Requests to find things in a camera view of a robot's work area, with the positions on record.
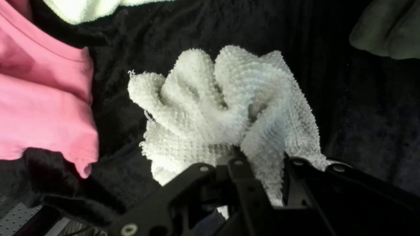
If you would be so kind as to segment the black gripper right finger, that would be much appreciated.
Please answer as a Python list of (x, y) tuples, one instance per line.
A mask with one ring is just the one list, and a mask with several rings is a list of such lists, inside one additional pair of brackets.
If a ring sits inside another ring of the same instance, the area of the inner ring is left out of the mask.
[(316, 236), (420, 236), (419, 196), (344, 163), (284, 163), (284, 201), (311, 212)]

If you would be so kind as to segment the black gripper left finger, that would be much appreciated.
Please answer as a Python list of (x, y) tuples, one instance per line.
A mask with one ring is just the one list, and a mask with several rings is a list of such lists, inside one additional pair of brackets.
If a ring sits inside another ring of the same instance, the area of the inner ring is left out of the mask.
[(108, 229), (109, 236), (197, 236), (201, 222), (219, 205), (230, 217), (211, 236), (271, 236), (272, 207), (244, 157), (226, 165), (197, 162), (156, 188)]

